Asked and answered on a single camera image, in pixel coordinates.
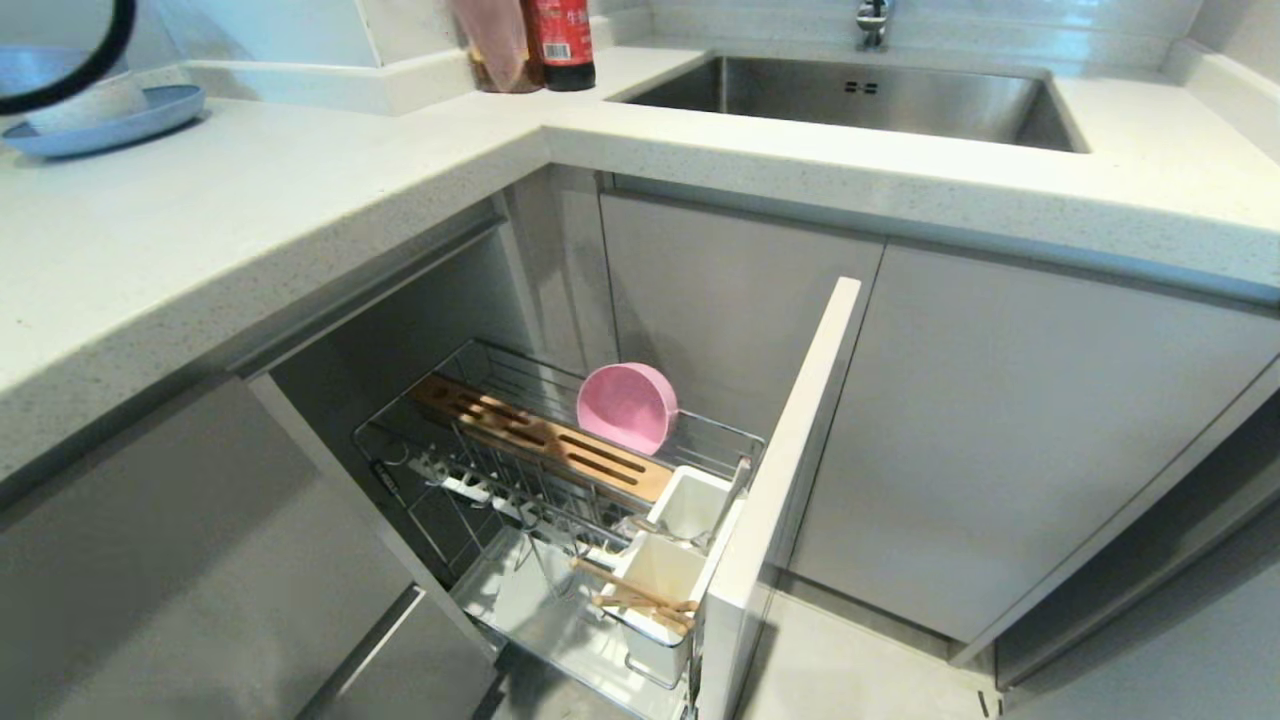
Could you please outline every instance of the blue tray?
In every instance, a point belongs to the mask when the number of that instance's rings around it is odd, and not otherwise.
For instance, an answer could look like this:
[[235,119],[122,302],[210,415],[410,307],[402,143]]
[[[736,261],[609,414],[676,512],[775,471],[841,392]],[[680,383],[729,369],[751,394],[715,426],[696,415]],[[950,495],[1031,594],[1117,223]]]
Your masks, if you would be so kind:
[[4,133],[4,141],[27,155],[64,158],[95,150],[118,147],[173,129],[205,108],[205,91],[195,85],[169,85],[142,91],[147,109],[102,123],[97,127],[40,135],[22,123]]

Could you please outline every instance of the bottle label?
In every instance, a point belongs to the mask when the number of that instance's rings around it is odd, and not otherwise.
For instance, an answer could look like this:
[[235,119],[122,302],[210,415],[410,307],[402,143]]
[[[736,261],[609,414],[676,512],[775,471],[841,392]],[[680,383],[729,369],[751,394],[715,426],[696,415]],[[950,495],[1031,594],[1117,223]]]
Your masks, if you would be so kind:
[[586,0],[538,0],[538,31],[548,65],[584,65],[593,59]]

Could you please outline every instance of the sink basin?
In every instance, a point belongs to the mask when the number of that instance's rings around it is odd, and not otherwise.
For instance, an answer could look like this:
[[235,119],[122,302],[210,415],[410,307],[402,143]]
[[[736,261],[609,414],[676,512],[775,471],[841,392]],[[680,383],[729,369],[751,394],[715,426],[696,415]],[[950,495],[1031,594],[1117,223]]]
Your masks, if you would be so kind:
[[1025,77],[717,58],[627,102],[1080,151],[1048,87]]

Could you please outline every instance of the chopsticks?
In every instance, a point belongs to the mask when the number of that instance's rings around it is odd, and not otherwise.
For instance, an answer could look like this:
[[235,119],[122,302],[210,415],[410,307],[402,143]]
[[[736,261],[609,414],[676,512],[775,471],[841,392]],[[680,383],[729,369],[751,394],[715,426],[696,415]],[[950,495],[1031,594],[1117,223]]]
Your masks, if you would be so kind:
[[698,601],[696,600],[684,600],[675,601],[660,593],[652,592],[641,585],[627,580],[626,578],[620,578],[595,565],[594,562],[588,562],[581,557],[575,557],[570,560],[570,568],[575,570],[582,570],[602,580],[613,583],[618,589],[626,591],[628,594],[596,594],[591,598],[591,605],[596,607],[631,607],[635,610],[649,609],[654,612],[650,615],[654,620],[660,623],[667,629],[684,637],[689,630],[694,629],[695,620],[685,612],[696,612]]

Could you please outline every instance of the white quartz countertop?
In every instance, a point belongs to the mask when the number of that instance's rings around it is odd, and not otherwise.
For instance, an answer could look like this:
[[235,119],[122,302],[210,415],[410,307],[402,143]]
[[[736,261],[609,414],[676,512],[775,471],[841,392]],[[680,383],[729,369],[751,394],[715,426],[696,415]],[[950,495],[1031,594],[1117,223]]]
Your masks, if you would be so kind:
[[471,94],[398,118],[211,100],[200,124],[119,152],[0,150],[0,478],[548,163],[1280,300],[1280,165],[1160,76],[1055,78],[1088,154],[603,101],[705,55],[614,47],[593,91]]

